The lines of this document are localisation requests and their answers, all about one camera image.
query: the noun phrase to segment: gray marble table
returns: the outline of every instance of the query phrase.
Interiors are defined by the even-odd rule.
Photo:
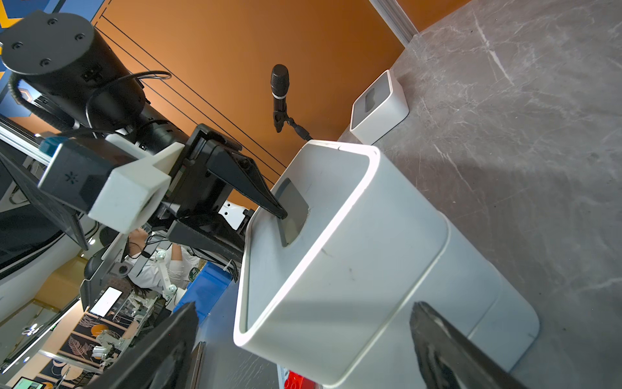
[[[376,145],[540,317],[513,375],[621,388],[622,2],[474,0],[393,70],[411,113]]]

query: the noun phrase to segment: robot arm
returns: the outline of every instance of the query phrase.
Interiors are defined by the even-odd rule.
[[[50,104],[17,102],[60,131],[40,139],[41,191],[122,233],[146,223],[238,261],[244,241],[218,214],[233,189],[286,217],[240,144],[204,124],[188,137],[150,106],[139,79],[170,74],[131,74],[88,20],[35,11],[0,43],[11,90],[23,80]]]

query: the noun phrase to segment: black cylindrical motor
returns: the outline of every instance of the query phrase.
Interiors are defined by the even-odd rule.
[[[104,38],[81,16],[35,11],[0,34],[2,61],[83,126],[91,94],[130,72]],[[135,79],[115,83],[89,107],[94,128],[134,124],[146,98]]]

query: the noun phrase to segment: white tissue box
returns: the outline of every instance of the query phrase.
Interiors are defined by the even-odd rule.
[[[363,144],[373,144],[408,116],[402,85],[386,70],[352,104],[350,132]]]

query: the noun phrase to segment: leaf pattern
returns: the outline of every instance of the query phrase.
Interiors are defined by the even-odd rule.
[[[98,323],[97,319],[94,319],[93,317],[90,317],[88,315],[84,315],[82,316],[82,319],[80,319],[80,322],[78,323],[78,325],[82,327],[86,327],[86,328],[91,328],[97,323]]]
[[[74,355],[78,355],[83,358],[88,358],[88,352],[93,350],[94,345],[88,343],[80,343],[79,340],[76,340],[73,336],[70,336],[68,339],[69,348],[72,350]]]

